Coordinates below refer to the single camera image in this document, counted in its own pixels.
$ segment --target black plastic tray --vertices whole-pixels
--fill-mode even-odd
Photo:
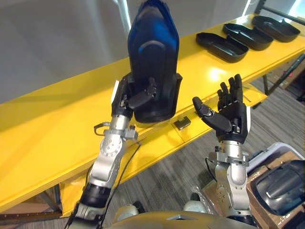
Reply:
[[[223,38],[214,33],[198,33],[196,41],[208,51],[231,63],[240,61],[249,50],[247,46],[230,36]]]
[[[223,31],[255,50],[264,50],[273,41],[272,37],[256,27],[251,30],[243,25],[229,23],[224,24]]]
[[[279,22],[273,18],[255,16],[252,19],[252,24],[280,42],[290,42],[300,34],[297,28],[287,23],[284,19]]]

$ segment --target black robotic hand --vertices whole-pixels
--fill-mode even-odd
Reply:
[[[216,130],[218,141],[236,141],[244,143],[247,135],[247,112],[243,103],[242,79],[239,74],[229,79],[230,92],[224,82],[218,90],[218,111],[211,110],[198,97],[193,104],[198,116],[211,128]]]

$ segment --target gray wall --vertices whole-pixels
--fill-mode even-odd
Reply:
[[[0,0],[0,103],[127,57],[124,3],[132,22],[142,1]],[[165,2],[181,37],[241,16],[246,5]]]

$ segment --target black plastic container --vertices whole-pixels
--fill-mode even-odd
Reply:
[[[231,36],[223,38],[214,33],[198,33],[196,35],[196,41],[208,51],[231,63],[240,61],[249,50],[247,46]]]
[[[148,0],[139,8],[128,36],[131,66],[129,86],[139,94],[154,79],[154,99],[134,110],[140,123],[154,123],[175,115],[182,77],[176,72],[179,36],[167,5]]]
[[[287,23],[284,19],[279,22],[273,18],[255,16],[252,19],[252,24],[280,42],[290,42],[300,34],[297,28]]]
[[[275,215],[284,216],[305,201],[305,161],[292,160],[252,182],[260,204]]]
[[[252,30],[238,24],[224,24],[223,31],[255,50],[264,50],[269,47],[273,38],[258,28],[254,27]]]

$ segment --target yellow table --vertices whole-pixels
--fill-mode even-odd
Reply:
[[[232,23],[250,27],[251,19],[249,15]],[[225,36],[222,25],[206,32]],[[240,62],[227,63],[197,45],[195,34],[183,37],[177,69],[183,77],[177,113],[163,123],[136,124],[144,145],[132,160],[124,180],[210,130],[193,114],[194,96],[215,107],[220,82],[227,82],[240,73],[245,85],[245,102],[254,105],[266,96],[246,84],[304,52],[304,44],[305,38],[301,36],[289,43],[274,41],[264,51],[250,50]],[[110,120],[114,81],[129,71],[129,60],[123,59],[0,105],[0,212],[79,176],[93,163],[101,141],[94,135],[93,126]],[[186,115],[192,124],[179,132],[171,124]],[[161,144],[162,150],[156,150],[155,146]],[[124,156],[122,166],[132,148]],[[63,205],[65,194],[79,193],[70,184],[61,186]],[[64,215],[74,203],[71,200],[64,206]]]

